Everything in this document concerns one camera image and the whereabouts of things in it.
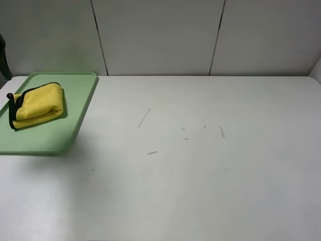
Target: yellow towel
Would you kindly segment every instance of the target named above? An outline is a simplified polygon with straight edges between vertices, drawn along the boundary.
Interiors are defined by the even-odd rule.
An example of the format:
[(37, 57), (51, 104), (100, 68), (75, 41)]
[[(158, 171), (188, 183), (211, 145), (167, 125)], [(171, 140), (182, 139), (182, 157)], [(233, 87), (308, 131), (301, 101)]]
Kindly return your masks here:
[(10, 127), (18, 129), (57, 118), (64, 112), (62, 96), (58, 83), (28, 89), (22, 94), (7, 94)]

